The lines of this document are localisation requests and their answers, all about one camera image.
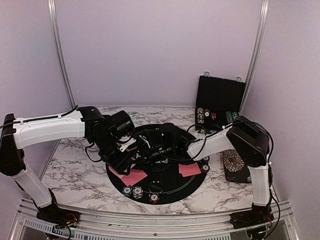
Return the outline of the black poker chip case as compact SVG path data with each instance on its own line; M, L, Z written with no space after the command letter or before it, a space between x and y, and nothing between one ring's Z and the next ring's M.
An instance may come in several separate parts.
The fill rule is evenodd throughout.
M195 102L195 131L214 133L226 126L226 112L240 112L246 83L239 80L200 75ZM213 123L196 123L196 109L209 109L217 118Z

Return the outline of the round black poker mat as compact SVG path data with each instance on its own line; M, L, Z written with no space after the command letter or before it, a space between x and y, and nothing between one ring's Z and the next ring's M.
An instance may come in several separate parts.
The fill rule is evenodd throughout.
M136 131L142 130L159 130L160 124L147 124L139 126ZM179 164L181 165L191 165L197 163L201 169L202 165L209 165L209 162L203 160L192 161L190 156L185 150L177 150L175 155L172 158L165 159L167 164L157 162L150 162L146 164L134 164L132 170L141 170L147 174L147 177L139 181L134 185L130 185L132 190L134 187L143 188L143 197L141 199L135 199L133 197L133 192L128 198L144 204L150 204L149 194L152 192L149 191L149 184L152 181L160 181L163 184L163 192L156 193L159 194L159 202L154 205L164 205L178 202L190 196L195 192L201 184L204 182L207 173L201 172L201 174L183 177L179 173ZM113 184L113 186L122 193L122 189L127 187L120 178L115 176L109 169L107 170L108 177Z

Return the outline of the clear round dealer button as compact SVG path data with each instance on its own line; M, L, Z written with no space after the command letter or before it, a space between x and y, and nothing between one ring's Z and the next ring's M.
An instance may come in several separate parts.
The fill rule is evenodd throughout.
M160 181L152 181L148 185L148 189L150 193L162 193L164 190L164 186Z

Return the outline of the black floral rectangular tray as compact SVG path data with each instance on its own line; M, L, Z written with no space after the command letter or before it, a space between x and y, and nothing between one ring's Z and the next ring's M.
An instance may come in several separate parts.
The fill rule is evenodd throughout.
M240 184L250 184L252 182L248 166L236 150L223 151L222 163L227 181Z

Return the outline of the green chips in case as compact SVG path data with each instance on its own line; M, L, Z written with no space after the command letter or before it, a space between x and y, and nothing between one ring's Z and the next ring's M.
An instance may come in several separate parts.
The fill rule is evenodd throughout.
M227 123L230 124L230 123L233 123L239 117L239 113L235 111L233 112L227 111L225 113L225 116L226 116Z

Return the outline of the red playing card deck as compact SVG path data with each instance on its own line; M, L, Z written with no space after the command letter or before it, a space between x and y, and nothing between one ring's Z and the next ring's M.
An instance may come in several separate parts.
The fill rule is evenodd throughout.
M113 168L109 168L109 170L110 170L116 177L118 177L119 179L122 179L123 177L126 176L126 175L124 175L124 174L118 173L118 172L115 171Z

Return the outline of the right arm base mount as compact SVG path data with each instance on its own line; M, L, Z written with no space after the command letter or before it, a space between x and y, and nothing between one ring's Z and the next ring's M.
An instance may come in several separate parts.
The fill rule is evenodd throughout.
M258 206L252 204L251 210L232 213L229 222L234 229L240 229L272 222L273 220L274 216L270 205Z

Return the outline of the right aluminium frame post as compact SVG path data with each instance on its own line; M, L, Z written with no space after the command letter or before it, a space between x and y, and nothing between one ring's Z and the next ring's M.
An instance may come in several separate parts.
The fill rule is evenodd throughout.
M258 19L258 25L257 25L257 32L256 37L254 41L253 51L248 67L248 71L245 78L245 90L244 95L241 102L241 108L240 112L242 113L245 109L245 105L249 96L250 88L253 82L255 70L257 61L259 59L259 55L261 52L261 48L263 45L264 35L266 31L267 26L267 19L268 19L268 13L269 13L269 7L270 7L270 1L269 0L262 0L261 1L261 8L260 8L260 14Z

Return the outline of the aluminium frame post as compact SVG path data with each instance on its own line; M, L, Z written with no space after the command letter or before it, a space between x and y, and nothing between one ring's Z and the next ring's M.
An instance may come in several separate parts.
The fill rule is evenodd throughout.
M76 106L75 98L72 92L68 71L65 63L65 58L63 54L63 48L61 43L60 31L59 31L59 24L58 24L58 17L56 11L56 1L55 0L48 0L48 13L49 13L49 20L51 24L51 31L55 46L55 51L57 55L57 61L59 65L59 69L62 76L63 85L65 88L66 96L71 108Z
M257 32L256 37L254 41L253 51L248 67L248 71L245 78L245 90L244 95L241 102L241 108L240 112L242 113L245 109L245 105L249 96L250 88L253 82L255 70L257 61L259 59L259 55L261 52L261 48L263 45L264 35L266 31L267 26L267 19L268 19L268 13L269 13L269 7L270 7L270 1L269 0L262 0L261 1L261 8L260 8L260 14L258 19L258 25L257 25Z

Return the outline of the aluminium front rail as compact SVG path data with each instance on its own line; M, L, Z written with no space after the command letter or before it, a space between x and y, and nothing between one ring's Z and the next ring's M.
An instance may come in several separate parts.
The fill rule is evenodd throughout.
M64 206L79 212L78 224L70 229L36 217L29 199L19 205L9 239L44 240L299 240L288 201L272 204L274 221L235 229L230 212L187 215L154 215L97 211Z

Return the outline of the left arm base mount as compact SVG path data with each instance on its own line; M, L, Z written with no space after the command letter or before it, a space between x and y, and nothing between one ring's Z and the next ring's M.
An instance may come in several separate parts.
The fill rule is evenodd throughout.
M57 224L59 227L76 227L79 222L80 213L74 210L60 208L57 200L52 199L51 204L46 207L39 207L33 200L37 208L36 217L40 220Z

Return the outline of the dealt red card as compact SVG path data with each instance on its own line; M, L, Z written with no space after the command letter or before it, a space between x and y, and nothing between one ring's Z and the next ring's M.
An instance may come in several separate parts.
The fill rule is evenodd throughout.
M179 169L179 173L183 177L199 175L202 173L199 168L199 165L197 163L193 163L193 164L189 164L189 165L179 164L178 169Z
M139 182L146 178L148 175L143 170L132 170L129 174L130 177L137 177Z
M128 187L128 186L133 186L134 184L139 182L139 179L135 176L125 175L124 177L121 178L121 181Z
M127 151L127 152L131 152L131 151L135 150L136 148L137 148L137 146L136 146L136 147L133 147L133 148L127 148L126 151Z

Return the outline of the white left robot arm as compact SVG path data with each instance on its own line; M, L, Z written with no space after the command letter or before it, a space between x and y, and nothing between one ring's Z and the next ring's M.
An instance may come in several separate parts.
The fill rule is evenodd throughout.
M121 163L123 146L133 138L135 126L125 111L103 115L94 106L75 107L56 115L35 118L5 116L0 134L0 172L11 177L33 200L40 215L58 223L63 219L54 193L43 185L34 171L25 163L24 150L30 146L62 139L85 138L98 147L102 162L122 172L129 169Z

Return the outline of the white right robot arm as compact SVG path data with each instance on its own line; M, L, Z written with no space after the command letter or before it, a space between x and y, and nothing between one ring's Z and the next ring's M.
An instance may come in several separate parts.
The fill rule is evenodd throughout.
M247 217L252 224L272 219L272 170L270 156L273 139L259 123L239 116L233 123L201 138L187 140L181 129L173 123L163 123L149 128L143 126L133 136L140 156L136 159L143 165L150 165L160 159L182 165L191 165L212 154L234 150L248 168L253 189L251 210L235 215L238 219Z

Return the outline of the left aluminium frame post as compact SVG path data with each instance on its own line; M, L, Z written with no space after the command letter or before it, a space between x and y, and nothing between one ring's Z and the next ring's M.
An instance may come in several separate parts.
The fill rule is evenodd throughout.
M51 24L51 31L55 46L55 51L57 55L57 61L59 65L59 69L62 76L63 85L65 88L66 96L71 108L76 106L75 98L72 92L68 71L65 63L65 58L63 54L63 48L61 43L60 31L59 31L59 24L58 24L58 17L56 11L56 1L55 0L48 0L48 13L49 13L49 20Z

